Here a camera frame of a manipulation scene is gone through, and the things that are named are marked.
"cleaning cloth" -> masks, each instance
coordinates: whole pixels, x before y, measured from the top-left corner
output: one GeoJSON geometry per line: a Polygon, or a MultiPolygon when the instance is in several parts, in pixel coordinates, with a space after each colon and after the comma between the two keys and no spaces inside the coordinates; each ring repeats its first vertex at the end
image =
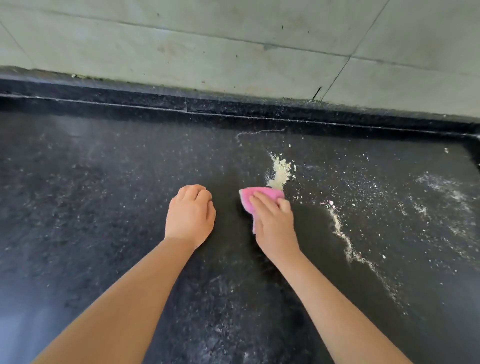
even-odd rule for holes
{"type": "Polygon", "coordinates": [[[280,190],[275,190],[269,187],[249,187],[240,190],[241,204],[243,205],[245,211],[253,216],[253,233],[255,234],[255,208],[250,202],[250,196],[252,196],[254,192],[261,192],[274,201],[278,200],[279,198],[285,198],[285,194],[280,190]]]}

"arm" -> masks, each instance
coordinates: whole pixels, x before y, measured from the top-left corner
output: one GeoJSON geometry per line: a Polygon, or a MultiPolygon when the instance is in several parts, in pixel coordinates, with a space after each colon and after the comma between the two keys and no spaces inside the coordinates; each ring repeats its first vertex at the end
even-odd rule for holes
{"type": "Polygon", "coordinates": [[[300,251],[287,200],[255,193],[256,240],[292,286],[336,364],[410,360],[381,333],[300,251]]]}
{"type": "Polygon", "coordinates": [[[140,364],[177,277],[213,229],[211,199],[205,187],[181,188],[168,209],[164,241],[73,321],[34,364],[140,364]]]}

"wall tile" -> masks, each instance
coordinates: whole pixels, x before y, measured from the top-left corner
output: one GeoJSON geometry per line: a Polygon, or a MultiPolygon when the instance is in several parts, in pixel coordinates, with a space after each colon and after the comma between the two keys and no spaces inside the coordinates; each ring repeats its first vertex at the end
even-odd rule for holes
{"type": "Polygon", "coordinates": [[[0,24],[0,66],[33,68],[33,64],[0,24]]]}
{"type": "Polygon", "coordinates": [[[351,55],[387,0],[0,0],[72,15],[351,55]]]}
{"type": "Polygon", "coordinates": [[[323,101],[480,117],[480,77],[352,58],[323,101]]]}
{"type": "Polygon", "coordinates": [[[390,0],[355,56],[480,75],[480,2],[390,0]]]}
{"type": "Polygon", "coordinates": [[[0,21],[38,68],[206,91],[323,96],[346,57],[0,7],[0,21]]]}

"hand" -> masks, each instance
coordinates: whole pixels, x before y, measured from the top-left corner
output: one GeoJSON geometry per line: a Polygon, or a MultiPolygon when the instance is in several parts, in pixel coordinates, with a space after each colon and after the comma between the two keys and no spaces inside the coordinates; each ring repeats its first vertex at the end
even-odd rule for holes
{"type": "Polygon", "coordinates": [[[212,232],[215,216],[212,194],[205,187],[182,187],[168,207],[165,239],[188,241],[196,249],[212,232]]]}
{"type": "Polygon", "coordinates": [[[293,228],[290,202],[255,192],[250,197],[255,207],[255,231],[259,247],[276,266],[301,254],[293,228]]]}

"tiled wall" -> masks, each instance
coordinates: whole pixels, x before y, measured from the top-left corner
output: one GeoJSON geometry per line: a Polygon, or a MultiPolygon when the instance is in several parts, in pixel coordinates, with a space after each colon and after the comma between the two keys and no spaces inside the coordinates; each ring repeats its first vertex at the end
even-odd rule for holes
{"type": "Polygon", "coordinates": [[[479,0],[0,0],[0,65],[480,117],[479,0]]]}

